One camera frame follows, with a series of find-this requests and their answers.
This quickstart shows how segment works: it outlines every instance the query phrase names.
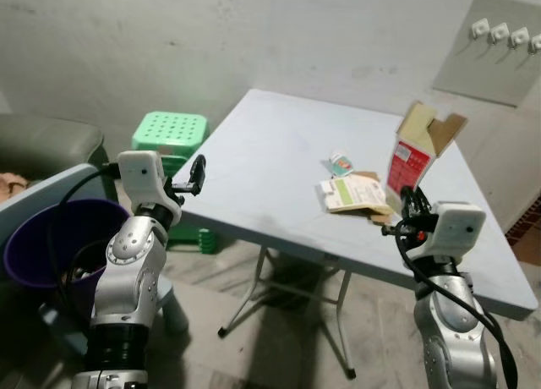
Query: purple bin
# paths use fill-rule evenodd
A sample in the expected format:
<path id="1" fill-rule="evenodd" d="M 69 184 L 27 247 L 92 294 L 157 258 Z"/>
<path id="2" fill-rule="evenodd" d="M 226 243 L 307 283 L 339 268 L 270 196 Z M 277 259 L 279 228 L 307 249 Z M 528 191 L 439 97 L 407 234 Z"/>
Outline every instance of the purple bin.
<path id="1" fill-rule="evenodd" d="M 57 290 L 46 242 L 47 227 L 55 207 L 36 213 L 19 226 L 9 239 L 3 257 L 6 271 L 12 279 L 49 298 Z M 52 235 L 60 274 L 68 270 L 80 249 L 95 241 L 108 242 L 128 217 L 129 214 L 120 205 L 109 200 L 69 201 Z M 105 269 L 105 246 L 106 242 L 95 244 L 90 253 L 95 256 L 92 260 L 99 264 L 97 270 L 74 281 L 69 289 L 73 301 L 87 317 L 90 317 L 94 304 L 96 284 Z"/>

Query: green plastic stool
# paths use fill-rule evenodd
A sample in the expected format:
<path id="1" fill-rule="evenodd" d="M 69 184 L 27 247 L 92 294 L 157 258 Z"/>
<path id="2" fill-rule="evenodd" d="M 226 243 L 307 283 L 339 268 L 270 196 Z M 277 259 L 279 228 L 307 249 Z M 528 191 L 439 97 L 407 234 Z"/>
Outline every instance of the green plastic stool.
<path id="1" fill-rule="evenodd" d="M 132 149 L 158 151 L 166 176 L 172 177 L 209 137 L 209 125 L 198 114 L 149 112 L 132 137 Z M 214 254 L 216 235 L 206 228 L 178 224 L 169 230 L 171 241 L 197 242 L 203 254 Z"/>

